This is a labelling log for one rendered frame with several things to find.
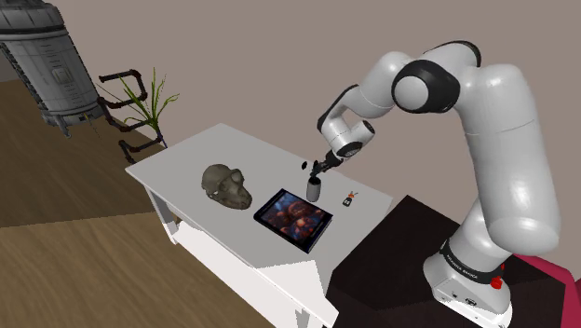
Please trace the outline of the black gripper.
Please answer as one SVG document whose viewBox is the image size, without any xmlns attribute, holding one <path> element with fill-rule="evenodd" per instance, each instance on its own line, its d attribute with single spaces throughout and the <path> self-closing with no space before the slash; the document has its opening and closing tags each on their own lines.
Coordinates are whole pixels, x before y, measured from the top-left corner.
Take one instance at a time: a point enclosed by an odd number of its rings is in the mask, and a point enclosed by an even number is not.
<svg viewBox="0 0 581 328">
<path fill-rule="evenodd" d="M 340 166 L 342 163 L 344 162 L 344 159 L 342 157 L 338 157 L 336 156 L 332 150 L 330 150 L 324 160 L 322 162 L 318 162 L 317 160 L 315 160 L 313 162 L 313 166 L 312 166 L 312 170 L 310 172 L 310 176 L 311 177 L 316 177 L 319 172 L 326 172 L 329 169 L 335 168 Z M 304 161 L 302 164 L 302 170 L 305 170 L 307 167 L 307 161 Z"/>
</svg>

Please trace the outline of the grey cup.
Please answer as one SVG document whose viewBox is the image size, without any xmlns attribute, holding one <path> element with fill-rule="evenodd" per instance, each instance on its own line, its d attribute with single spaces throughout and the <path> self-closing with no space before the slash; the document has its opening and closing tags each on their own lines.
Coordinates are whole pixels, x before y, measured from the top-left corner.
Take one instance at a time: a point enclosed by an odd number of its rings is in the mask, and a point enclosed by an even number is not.
<svg viewBox="0 0 581 328">
<path fill-rule="evenodd" d="M 317 202 L 320 196 L 320 191 L 321 191 L 321 180 L 316 176 L 310 177 L 307 181 L 306 187 L 307 200 L 310 202 Z"/>
</svg>

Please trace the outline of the black book with red picture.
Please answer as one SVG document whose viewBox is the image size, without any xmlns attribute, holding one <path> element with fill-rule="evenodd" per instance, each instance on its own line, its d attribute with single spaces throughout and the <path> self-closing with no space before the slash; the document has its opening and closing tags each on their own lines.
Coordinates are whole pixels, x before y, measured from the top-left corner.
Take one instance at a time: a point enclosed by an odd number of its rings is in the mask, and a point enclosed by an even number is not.
<svg viewBox="0 0 581 328">
<path fill-rule="evenodd" d="M 281 188 L 253 219 L 276 235 L 310 253 L 331 223 L 333 215 Z"/>
</svg>

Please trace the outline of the grey-brown ape skull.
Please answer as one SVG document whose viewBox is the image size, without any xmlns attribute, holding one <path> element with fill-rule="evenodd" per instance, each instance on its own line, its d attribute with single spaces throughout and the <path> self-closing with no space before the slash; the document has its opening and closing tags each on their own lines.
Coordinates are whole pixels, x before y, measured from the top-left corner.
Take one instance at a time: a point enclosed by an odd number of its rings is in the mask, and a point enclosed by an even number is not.
<svg viewBox="0 0 581 328">
<path fill-rule="evenodd" d="M 240 169 L 230 169 L 223 164 L 208 166 L 201 179 L 201 187 L 208 198 L 226 208 L 246 210 L 252 196 L 244 186 L 245 178 Z"/>
</svg>

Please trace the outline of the dark robot stand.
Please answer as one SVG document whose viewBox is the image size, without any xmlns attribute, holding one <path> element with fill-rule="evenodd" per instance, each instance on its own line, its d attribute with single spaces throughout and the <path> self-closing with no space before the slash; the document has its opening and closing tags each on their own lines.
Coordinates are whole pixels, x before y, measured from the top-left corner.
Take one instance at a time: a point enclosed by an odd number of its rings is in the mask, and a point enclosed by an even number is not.
<svg viewBox="0 0 581 328">
<path fill-rule="evenodd" d="M 479 328 L 433 298 L 423 262 L 458 224 L 410 196 L 333 270 L 332 328 Z"/>
</svg>

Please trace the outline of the white table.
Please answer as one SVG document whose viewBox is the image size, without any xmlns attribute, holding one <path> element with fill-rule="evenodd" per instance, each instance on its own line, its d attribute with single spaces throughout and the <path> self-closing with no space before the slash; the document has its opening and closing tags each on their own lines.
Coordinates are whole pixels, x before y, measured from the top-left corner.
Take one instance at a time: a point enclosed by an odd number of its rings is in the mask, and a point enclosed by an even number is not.
<svg viewBox="0 0 581 328">
<path fill-rule="evenodd" d="M 284 188 L 304 197 L 303 159 L 220 123 L 130 167 L 169 239 L 180 244 L 275 328 L 332 328 L 338 311 L 326 293 L 332 271 L 385 218 L 392 198 L 330 170 L 317 205 L 333 215 L 310 253 L 253 219 Z M 201 187 L 212 164 L 240 169 L 252 195 L 244 211 L 225 208 Z M 351 205 L 343 205 L 358 192 Z"/>
</svg>

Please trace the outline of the red rounded seat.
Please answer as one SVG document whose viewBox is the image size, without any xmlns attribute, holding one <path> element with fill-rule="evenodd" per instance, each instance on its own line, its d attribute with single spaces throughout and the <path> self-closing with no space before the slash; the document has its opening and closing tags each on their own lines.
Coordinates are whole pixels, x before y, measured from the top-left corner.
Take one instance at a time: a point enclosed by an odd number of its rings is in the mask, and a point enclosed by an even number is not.
<svg viewBox="0 0 581 328">
<path fill-rule="evenodd" d="M 507 266 L 514 307 L 510 328 L 581 328 L 581 280 L 537 256 L 513 255 Z"/>
</svg>

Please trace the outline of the grey cylindrical water heater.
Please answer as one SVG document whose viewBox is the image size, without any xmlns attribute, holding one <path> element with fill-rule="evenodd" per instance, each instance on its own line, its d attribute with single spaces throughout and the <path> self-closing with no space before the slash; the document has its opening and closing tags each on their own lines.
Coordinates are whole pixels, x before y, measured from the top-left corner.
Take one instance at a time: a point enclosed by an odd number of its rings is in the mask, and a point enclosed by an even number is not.
<svg viewBox="0 0 581 328">
<path fill-rule="evenodd" d="M 0 51 L 43 120 L 65 137 L 71 126 L 102 116 L 99 94 L 57 7 L 44 0 L 0 0 Z"/>
</svg>

